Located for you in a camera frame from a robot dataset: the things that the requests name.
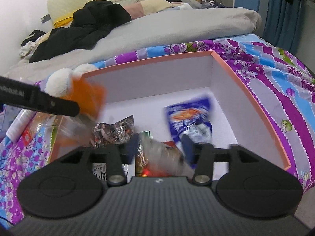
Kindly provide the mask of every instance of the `metal screw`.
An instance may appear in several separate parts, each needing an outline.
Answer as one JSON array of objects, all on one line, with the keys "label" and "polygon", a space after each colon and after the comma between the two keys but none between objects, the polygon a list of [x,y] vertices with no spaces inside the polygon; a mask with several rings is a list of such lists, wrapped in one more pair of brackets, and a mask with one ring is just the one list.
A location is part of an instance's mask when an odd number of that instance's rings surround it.
[{"label": "metal screw", "polygon": [[206,183],[210,181],[210,177],[208,177],[207,175],[198,175],[195,176],[195,181],[198,183]]},{"label": "metal screw", "polygon": [[117,183],[121,183],[124,180],[124,177],[121,175],[112,175],[109,177],[108,180],[114,184],[117,184]]}]

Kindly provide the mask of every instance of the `curtain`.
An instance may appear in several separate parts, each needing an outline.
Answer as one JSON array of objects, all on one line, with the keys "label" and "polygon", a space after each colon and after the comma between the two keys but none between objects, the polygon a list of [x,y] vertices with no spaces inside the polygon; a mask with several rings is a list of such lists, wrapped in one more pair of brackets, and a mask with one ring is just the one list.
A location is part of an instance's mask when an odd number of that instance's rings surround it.
[{"label": "curtain", "polygon": [[300,39],[303,16],[303,0],[294,0],[292,5],[285,0],[269,0],[263,39],[295,54]]}]

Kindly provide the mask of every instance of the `stuffed animal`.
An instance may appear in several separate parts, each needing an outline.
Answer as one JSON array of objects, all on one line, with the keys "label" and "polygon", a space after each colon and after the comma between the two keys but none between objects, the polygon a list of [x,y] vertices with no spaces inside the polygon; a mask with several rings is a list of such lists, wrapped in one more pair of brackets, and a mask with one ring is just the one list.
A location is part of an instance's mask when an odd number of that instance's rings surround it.
[{"label": "stuffed animal", "polygon": [[65,96],[70,89],[70,77],[76,75],[81,77],[82,74],[97,70],[98,68],[93,64],[82,64],[76,69],[62,68],[49,76],[45,92],[53,97]]}]

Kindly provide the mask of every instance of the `open box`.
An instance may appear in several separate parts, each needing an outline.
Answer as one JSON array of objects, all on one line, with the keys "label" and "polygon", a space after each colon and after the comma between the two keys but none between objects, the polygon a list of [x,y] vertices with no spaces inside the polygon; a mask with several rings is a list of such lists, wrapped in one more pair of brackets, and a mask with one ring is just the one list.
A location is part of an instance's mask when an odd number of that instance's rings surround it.
[{"label": "open box", "polygon": [[[107,89],[99,122],[113,124],[133,115],[136,132],[150,131],[158,141],[172,141],[164,108],[208,95],[215,147],[238,143],[280,168],[291,166],[264,111],[215,51],[148,58],[88,72],[84,77]],[[51,161],[74,148],[60,146],[57,133]]]}]

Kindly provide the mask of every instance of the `yellow pillow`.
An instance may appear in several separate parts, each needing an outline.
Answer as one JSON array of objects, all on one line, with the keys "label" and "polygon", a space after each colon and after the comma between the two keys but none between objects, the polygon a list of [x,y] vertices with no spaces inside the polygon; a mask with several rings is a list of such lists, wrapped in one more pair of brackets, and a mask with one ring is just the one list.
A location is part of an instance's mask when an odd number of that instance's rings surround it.
[{"label": "yellow pillow", "polygon": [[142,5],[144,15],[156,13],[173,6],[166,0],[144,0],[139,3]]},{"label": "yellow pillow", "polygon": [[73,14],[76,11],[77,10],[75,10],[73,12],[69,12],[69,13],[67,13],[67,14],[59,17],[59,18],[57,18],[56,21],[53,22],[54,27],[57,28],[57,27],[62,27],[62,26],[65,26],[65,25],[69,24],[73,20]]}]

